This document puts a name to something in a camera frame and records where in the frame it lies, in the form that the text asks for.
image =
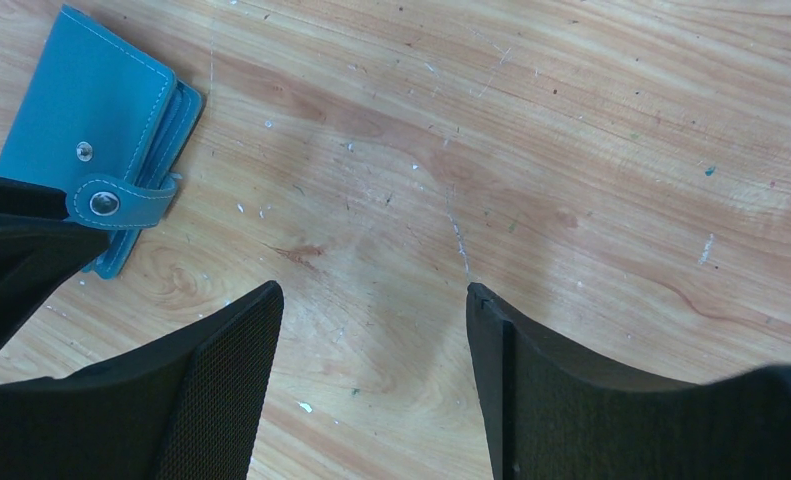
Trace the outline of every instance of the wooden surface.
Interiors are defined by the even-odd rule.
[[[57,292],[0,382],[276,279],[251,478],[489,478],[468,280],[661,375],[791,362],[791,1],[75,6],[209,102],[167,220]],[[0,149],[57,11],[0,0]]]

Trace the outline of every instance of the blue leather wallet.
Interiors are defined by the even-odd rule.
[[[69,220],[109,230],[89,264],[115,277],[177,192],[169,175],[201,95],[88,16],[63,6],[0,156],[0,176],[66,193]]]

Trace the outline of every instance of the snap button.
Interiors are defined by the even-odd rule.
[[[80,142],[77,144],[77,158],[81,162],[88,162],[92,159],[93,155],[92,146],[88,142]]]
[[[99,217],[108,217],[118,211],[121,201],[111,192],[98,192],[89,200],[89,208]]]

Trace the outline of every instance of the leather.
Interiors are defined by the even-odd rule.
[[[203,105],[167,66],[81,12],[63,6],[0,156],[0,176],[62,190],[69,221],[108,230],[110,248],[87,270],[113,278],[140,231],[177,192],[169,171]],[[81,161],[77,146],[92,147]],[[119,209],[92,213],[95,193]]]

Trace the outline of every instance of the table top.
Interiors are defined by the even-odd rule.
[[[657,374],[791,363],[791,1],[73,4],[208,102],[165,221],[0,382],[275,279],[251,478],[489,478],[470,281]],[[0,1],[0,149],[58,10]]]

